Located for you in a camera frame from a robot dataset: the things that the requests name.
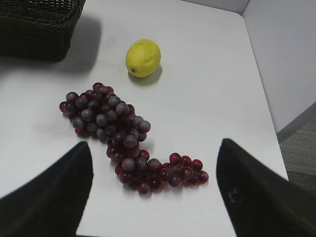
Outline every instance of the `white tabletop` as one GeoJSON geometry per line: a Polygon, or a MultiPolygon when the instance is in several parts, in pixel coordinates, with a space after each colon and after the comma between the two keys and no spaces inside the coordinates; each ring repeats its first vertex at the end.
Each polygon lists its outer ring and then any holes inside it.
{"type": "Polygon", "coordinates": [[[199,158],[210,175],[207,185],[143,198],[123,188],[105,145],[89,139],[95,176],[78,234],[235,236],[215,176],[225,137],[286,177],[245,23],[235,13],[178,0],[88,0],[63,62],[1,58],[0,77],[0,196],[81,140],[58,105],[96,81],[151,122],[141,144],[151,157],[199,158]],[[159,44],[162,70],[138,81],[128,76],[125,54],[142,38],[159,44]]]}

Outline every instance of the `wicker basket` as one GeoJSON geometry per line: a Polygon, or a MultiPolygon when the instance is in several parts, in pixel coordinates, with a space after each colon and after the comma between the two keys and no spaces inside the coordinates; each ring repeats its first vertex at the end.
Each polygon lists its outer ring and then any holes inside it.
{"type": "Polygon", "coordinates": [[[85,0],[0,0],[0,55],[61,61],[85,0]]]}

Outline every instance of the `gray carpet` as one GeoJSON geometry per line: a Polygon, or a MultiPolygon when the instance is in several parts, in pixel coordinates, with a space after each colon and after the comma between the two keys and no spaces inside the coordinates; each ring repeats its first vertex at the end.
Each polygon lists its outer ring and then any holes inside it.
{"type": "Polygon", "coordinates": [[[316,118],[280,143],[289,181],[316,194],[316,118]]]}

